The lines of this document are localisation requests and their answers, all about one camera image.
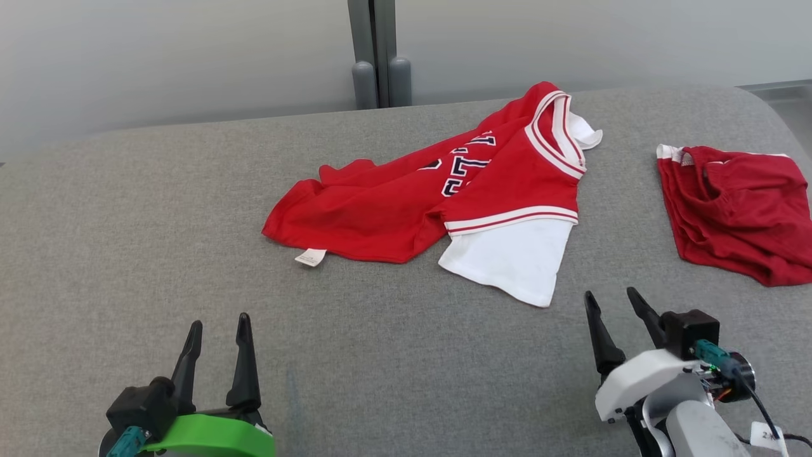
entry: red and white t-shirt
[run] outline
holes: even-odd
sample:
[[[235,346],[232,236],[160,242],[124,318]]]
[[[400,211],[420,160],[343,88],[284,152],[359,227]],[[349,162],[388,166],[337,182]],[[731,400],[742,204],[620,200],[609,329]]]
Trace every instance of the red and white t-shirt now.
[[[657,159],[682,259],[768,286],[812,282],[807,184],[787,155],[660,145]]]
[[[582,150],[602,132],[542,82],[477,128],[376,166],[322,166],[296,183],[262,232],[288,246],[404,263],[448,233],[439,264],[523,302],[549,306],[578,222]]]

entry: clothing tag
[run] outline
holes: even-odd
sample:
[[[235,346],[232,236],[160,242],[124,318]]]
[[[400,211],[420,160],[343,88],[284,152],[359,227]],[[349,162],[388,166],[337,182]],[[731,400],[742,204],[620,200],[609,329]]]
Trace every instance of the clothing tag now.
[[[781,437],[784,436],[781,427],[775,427],[775,430],[778,431]],[[770,426],[763,422],[753,422],[753,425],[750,427],[750,445],[781,451],[781,444],[778,438],[772,436]]]
[[[299,263],[304,263],[308,267],[316,267],[318,264],[322,262],[324,259],[324,254],[326,254],[326,250],[324,249],[308,249],[302,253],[299,257],[296,257],[294,260]]]

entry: gray table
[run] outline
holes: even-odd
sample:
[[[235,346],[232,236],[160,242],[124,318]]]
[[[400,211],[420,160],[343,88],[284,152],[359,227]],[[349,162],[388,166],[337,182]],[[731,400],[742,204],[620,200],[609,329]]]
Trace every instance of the gray table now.
[[[661,142],[786,153],[812,176],[779,117],[739,89],[574,94],[573,110],[605,134],[587,153],[581,224],[548,309],[442,270],[447,240],[405,265],[329,256],[310,269],[260,234],[319,165],[394,159],[504,103],[143,128],[7,163],[0,455],[91,455],[112,400],[171,374],[195,319],[195,399],[222,406],[241,311],[280,455],[635,455],[628,428],[594,410],[581,301],[595,292],[634,355],[650,343],[627,285],[660,311],[720,319],[723,346],[751,360],[776,421],[812,434],[812,287],[766,289],[681,261],[660,193]],[[740,433],[759,418],[751,403],[720,409]]]

